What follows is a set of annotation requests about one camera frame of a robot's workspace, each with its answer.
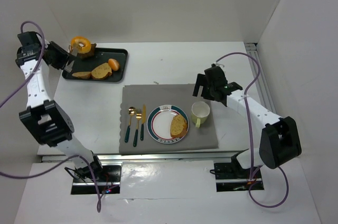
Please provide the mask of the orange glazed donut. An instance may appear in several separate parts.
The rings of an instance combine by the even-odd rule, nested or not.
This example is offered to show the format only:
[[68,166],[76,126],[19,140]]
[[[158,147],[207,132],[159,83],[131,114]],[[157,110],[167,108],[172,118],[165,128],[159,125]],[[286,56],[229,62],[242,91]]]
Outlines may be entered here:
[[70,43],[72,50],[77,53],[88,53],[91,50],[91,42],[83,36],[75,36],[71,39]]

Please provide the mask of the orange round bun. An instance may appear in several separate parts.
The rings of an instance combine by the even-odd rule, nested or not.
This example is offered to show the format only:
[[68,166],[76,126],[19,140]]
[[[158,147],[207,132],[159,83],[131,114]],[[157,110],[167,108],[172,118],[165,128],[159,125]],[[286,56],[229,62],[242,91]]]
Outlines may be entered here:
[[115,59],[109,59],[108,60],[108,65],[112,69],[112,71],[118,71],[120,69],[120,64],[117,60]]

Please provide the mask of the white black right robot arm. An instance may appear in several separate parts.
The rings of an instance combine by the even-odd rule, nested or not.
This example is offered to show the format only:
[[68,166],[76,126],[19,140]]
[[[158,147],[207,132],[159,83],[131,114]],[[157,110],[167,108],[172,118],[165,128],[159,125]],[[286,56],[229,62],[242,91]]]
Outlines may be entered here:
[[248,120],[249,127],[260,133],[258,148],[250,148],[232,157],[232,161],[242,169],[267,166],[276,169],[302,153],[296,122],[268,110],[245,94],[242,86],[228,82],[223,70],[213,64],[197,74],[193,96],[202,88],[201,97],[222,103]]

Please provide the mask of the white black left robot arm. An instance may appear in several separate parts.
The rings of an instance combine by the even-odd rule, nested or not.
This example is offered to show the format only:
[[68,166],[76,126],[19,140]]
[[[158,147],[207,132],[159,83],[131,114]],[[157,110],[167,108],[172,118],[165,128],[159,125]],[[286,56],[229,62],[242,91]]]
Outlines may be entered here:
[[42,38],[33,31],[18,34],[18,39],[22,46],[15,62],[28,80],[26,110],[19,113],[20,121],[40,145],[73,156],[80,177],[91,173],[98,177],[102,172],[98,157],[74,136],[71,118],[49,94],[49,67],[70,72],[76,52],[69,53],[53,41],[44,48]]

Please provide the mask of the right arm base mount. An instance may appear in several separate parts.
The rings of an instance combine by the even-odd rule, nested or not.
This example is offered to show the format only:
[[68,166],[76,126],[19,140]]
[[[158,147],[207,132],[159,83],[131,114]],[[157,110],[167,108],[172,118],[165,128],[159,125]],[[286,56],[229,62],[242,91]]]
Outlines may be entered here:
[[251,186],[252,190],[264,190],[260,171],[249,180],[250,168],[243,169],[236,159],[240,153],[232,156],[230,162],[214,163],[214,169],[209,171],[215,177],[217,192],[248,191]]

